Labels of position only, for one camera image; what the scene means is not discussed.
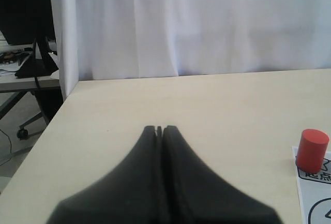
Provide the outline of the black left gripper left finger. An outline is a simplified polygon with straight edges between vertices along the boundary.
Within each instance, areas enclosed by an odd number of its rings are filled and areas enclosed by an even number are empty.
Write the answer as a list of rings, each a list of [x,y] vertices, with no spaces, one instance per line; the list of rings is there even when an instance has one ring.
[[[160,223],[156,132],[146,126],[107,175],[61,201],[48,223]]]

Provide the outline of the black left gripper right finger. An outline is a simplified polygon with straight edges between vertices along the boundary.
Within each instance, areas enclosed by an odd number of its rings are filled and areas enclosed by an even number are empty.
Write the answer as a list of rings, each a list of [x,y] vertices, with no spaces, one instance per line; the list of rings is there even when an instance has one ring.
[[[277,212],[222,179],[176,126],[162,138],[162,166],[171,223],[281,223]]]

